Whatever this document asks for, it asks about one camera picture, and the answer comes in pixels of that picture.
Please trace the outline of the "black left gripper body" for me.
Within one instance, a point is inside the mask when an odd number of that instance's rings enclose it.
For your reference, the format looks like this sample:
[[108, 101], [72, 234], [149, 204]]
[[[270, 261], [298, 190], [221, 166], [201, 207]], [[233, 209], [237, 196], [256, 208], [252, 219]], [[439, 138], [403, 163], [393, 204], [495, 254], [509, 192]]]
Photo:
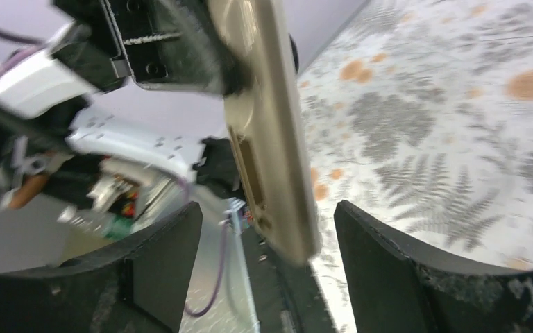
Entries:
[[206, 1], [53, 1], [73, 19], [53, 57], [102, 92], [126, 77], [143, 89], [218, 96], [242, 87]]

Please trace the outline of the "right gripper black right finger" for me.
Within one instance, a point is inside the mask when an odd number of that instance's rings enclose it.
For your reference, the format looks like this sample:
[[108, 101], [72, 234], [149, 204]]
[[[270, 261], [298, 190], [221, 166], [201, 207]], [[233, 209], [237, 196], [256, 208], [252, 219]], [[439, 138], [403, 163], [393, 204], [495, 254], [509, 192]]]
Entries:
[[446, 252], [347, 200], [334, 221], [359, 332], [533, 332], [533, 270]]

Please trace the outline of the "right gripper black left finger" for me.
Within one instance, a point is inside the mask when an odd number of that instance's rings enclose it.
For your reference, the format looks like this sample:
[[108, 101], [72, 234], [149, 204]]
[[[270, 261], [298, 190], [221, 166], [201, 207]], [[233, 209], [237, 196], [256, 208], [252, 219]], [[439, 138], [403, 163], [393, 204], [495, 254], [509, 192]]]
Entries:
[[177, 332], [202, 222], [192, 202], [59, 267], [0, 273], [0, 332]]

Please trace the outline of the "white remote control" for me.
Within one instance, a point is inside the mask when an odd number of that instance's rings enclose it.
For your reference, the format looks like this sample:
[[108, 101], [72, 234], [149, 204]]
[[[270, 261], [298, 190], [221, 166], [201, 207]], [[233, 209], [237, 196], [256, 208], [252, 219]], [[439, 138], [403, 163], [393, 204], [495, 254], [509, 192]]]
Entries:
[[304, 265], [321, 238], [283, 4], [209, 1], [208, 10], [244, 79], [224, 110], [253, 225], [281, 257]]

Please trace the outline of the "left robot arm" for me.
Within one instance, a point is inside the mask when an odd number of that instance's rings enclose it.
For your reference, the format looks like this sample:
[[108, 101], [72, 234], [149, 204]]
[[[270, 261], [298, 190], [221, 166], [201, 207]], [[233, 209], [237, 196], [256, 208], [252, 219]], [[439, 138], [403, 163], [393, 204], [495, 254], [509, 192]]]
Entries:
[[104, 112], [94, 97], [133, 81], [226, 96], [237, 63], [205, 1], [55, 1], [70, 22], [49, 39], [0, 28], [21, 48], [0, 64], [0, 207], [40, 194], [96, 216], [154, 219], [169, 186], [205, 182], [193, 143]]

